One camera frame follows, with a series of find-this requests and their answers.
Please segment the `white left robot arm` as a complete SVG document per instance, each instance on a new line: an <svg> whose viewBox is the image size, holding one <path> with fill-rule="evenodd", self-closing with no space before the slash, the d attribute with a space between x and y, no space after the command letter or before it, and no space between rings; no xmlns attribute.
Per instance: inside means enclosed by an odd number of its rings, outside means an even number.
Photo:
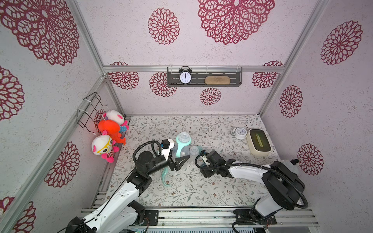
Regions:
<svg viewBox="0 0 373 233"><path fill-rule="evenodd" d="M126 227L141 224L145 207L136 199L150 186L151 174L180 166L170 158L174 148L172 139L141 144L133 153L134 169L103 205L84 218L75 217L62 233L119 233Z"/></svg>

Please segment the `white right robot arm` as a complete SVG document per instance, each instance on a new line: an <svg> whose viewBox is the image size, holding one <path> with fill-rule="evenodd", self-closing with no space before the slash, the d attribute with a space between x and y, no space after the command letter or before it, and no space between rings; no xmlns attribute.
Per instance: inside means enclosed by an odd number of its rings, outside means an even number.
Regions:
<svg viewBox="0 0 373 233"><path fill-rule="evenodd" d="M250 220L273 216L282 209L306 209L308 200L303 194L305 184L284 163L275 161L270 165L241 163L235 159L225 160L216 151L202 151L195 158L195 165L205 178L220 175L231 179L247 179L264 184L269 194L258 199L247 213Z"/></svg>

